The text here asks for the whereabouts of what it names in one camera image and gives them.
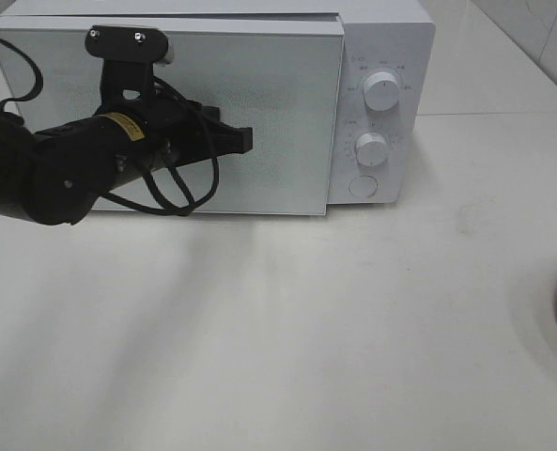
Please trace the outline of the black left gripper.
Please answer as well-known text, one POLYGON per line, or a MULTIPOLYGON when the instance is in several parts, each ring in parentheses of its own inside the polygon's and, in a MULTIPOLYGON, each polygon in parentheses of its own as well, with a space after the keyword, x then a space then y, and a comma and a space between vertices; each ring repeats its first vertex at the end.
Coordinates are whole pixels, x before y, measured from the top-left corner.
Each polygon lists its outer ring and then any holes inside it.
POLYGON ((170 50, 155 28, 94 25, 86 51, 102 62, 101 104, 92 117, 38 132, 37 200, 118 200, 116 189, 141 179, 156 200, 152 177, 166 169, 187 200, 192 191, 178 167, 253 148, 254 130, 221 121, 220 108, 185 99, 154 73, 170 50))

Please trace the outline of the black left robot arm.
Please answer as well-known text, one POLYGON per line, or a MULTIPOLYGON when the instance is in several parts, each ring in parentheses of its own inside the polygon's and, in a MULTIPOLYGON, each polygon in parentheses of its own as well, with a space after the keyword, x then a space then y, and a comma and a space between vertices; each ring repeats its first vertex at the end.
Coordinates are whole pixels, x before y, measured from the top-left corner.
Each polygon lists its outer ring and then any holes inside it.
POLYGON ((202 207, 178 169, 249 152, 253 130, 155 75, 170 50, 158 29, 95 25, 85 48, 102 62, 93 116, 30 132, 0 101, 0 215, 58 226, 79 223, 100 199, 154 216, 202 207))

